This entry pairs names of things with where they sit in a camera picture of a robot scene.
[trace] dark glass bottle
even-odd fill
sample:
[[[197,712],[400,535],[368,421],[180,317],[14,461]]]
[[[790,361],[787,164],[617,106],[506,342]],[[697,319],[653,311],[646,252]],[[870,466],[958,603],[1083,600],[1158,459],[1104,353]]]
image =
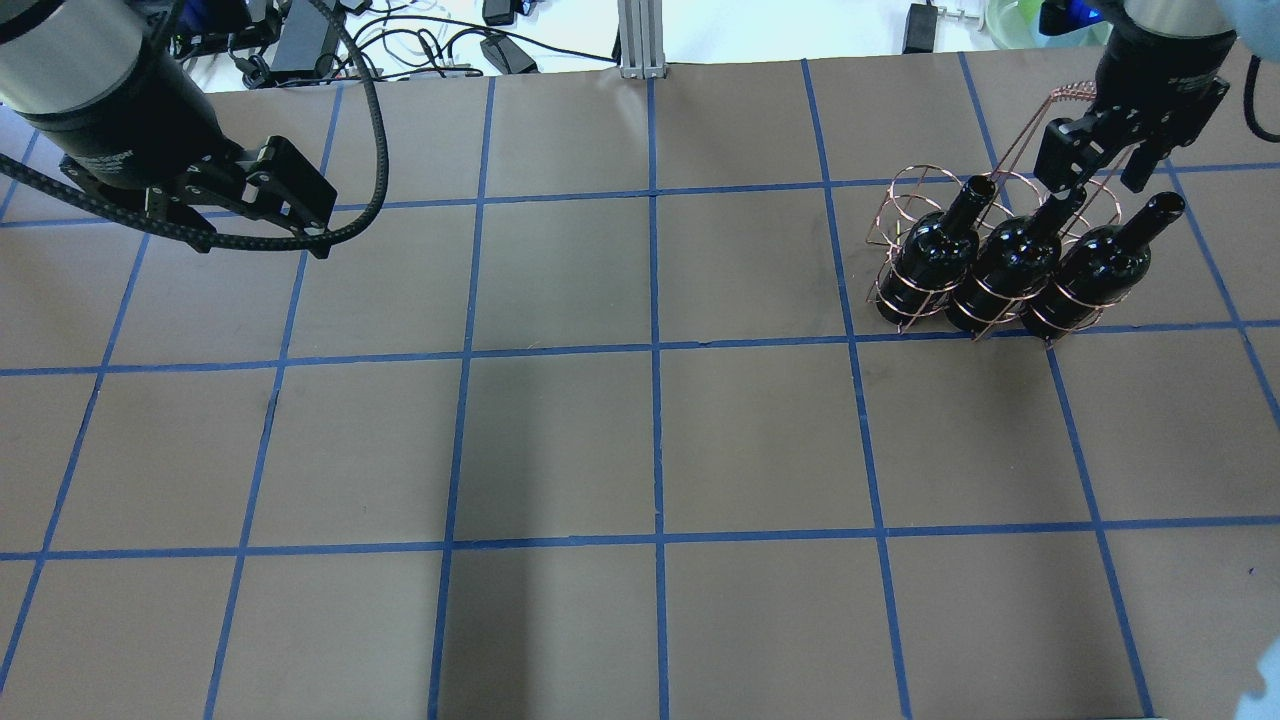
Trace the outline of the dark glass bottle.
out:
[[[986,332],[1011,310],[1010,297],[1043,286],[1062,254],[1059,231],[1084,205],[1084,190],[1051,195],[1034,214],[996,225],[960,287],[951,291],[947,319],[974,334]]]
[[[996,183],[987,176],[974,176],[945,213],[937,210],[916,220],[902,238],[893,272],[881,279],[876,309],[886,320],[895,325],[911,323],[941,300],[937,291],[964,277],[978,254],[974,220],[995,196]]]
[[[1187,202],[1176,192],[1161,192],[1124,225],[1102,225],[1066,251],[1048,287],[1027,301],[1019,314],[1033,336],[1055,341],[1108,305],[1147,275],[1148,243],[1183,215]]]

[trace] robotic arm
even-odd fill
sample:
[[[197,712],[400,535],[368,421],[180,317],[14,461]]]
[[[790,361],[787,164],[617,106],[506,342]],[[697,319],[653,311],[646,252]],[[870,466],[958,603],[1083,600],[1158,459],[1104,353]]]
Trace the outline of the robotic arm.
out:
[[[1097,100],[1076,120],[1044,129],[1036,177],[1051,192],[1079,187],[1137,145],[1121,182],[1142,191],[1174,147],[1196,141],[1230,85],[1219,68],[1242,28],[1256,51],[1280,47],[1275,0],[1089,0],[1112,23]]]
[[[319,0],[310,1],[340,28]],[[246,150],[223,135],[205,95],[166,51],[163,26],[177,19],[182,3],[173,6],[148,32],[122,0],[0,3],[0,100],[67,152],[59,168],[82,192],[3,155],[0,172],[200,252],[305,249],[323,258],[367,227],[385,196],[387,138],[360,54],[379,179],[369,208],[329,231],[337,191],[292,142],[273,136]],[[355,45],[346,29],[340,36]],[[268,220],[294,237],[221,234],[195,205]]]

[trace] braided black cable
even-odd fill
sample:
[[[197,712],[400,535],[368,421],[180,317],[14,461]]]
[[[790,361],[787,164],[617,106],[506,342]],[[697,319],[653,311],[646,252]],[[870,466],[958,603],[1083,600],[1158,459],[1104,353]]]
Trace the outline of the braided black cable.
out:
[[[100,218],[105,218],[136,231],[180,240],[195,247],[223,247],[228,250],[276,252],[293,250],[325,251],[330,246],[356,237],[374,222],[374,218],[383,208],[383,202],[387,200],[387,183],[389,177],[387,128],[383,127],[383,111],[378,104],[378,92],[374,88],[372,73],[369,70],[369,65],[365,64],[365,59],[356,49],[356,41],[351,37],[351,33],[347,32],[347,28],[343,27],[340,17],[326,8],[321,0],[308,1],[321,15],[324,15],[329,24],[338,31],[338,36],[342,38],[343,45],[349,53],[352,53],[356,67],[360,69],[360,85],[365,88],[365,100],[369,104],[369,117],[374,126],[374,151],[378,158],[374,193],[369,200],[369,205],[366,205],[360,215],[357,215],[351,223],[338,229],[325,231],[307,237],[268,238],[250,234],[227,234],[157,220],[142,213],[134,213],[111,202],[91,197],[69,184],[59,182],[38,170],[23,165],[20,161],[4,154],[0,154],[0,173],[4,173],[26,186],[38,190],[45,195],[56,197],[68,205],[92,213]]]

